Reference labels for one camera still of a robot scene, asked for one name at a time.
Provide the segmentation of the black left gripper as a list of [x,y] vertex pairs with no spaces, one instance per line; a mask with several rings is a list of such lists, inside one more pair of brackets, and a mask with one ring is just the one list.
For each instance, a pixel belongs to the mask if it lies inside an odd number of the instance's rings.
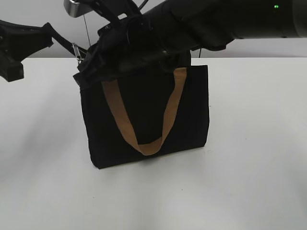
[[19,61],[53,45],[52,37],[42,27],[0,21],[0,76],[7,82],[24,78]]

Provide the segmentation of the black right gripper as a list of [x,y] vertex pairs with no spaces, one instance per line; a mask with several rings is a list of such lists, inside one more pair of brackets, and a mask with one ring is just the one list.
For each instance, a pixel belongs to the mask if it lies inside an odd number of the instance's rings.
[[98,41],[85,59],[161,60],[168,53],[154,32],[150,17],[132,0],[82,0],[83,14],[94,11],[109,24],[98,30]]

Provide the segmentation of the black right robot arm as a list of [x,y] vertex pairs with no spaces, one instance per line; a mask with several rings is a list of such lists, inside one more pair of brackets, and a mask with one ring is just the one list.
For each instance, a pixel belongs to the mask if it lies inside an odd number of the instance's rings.
[[121,61],[152,62],[197,48],[224,50],[234,40],[303,38],[304,0],[165,0],[141,13],[131,0],[84,0],[113,30],[136,32],[119,46],[108,45]]

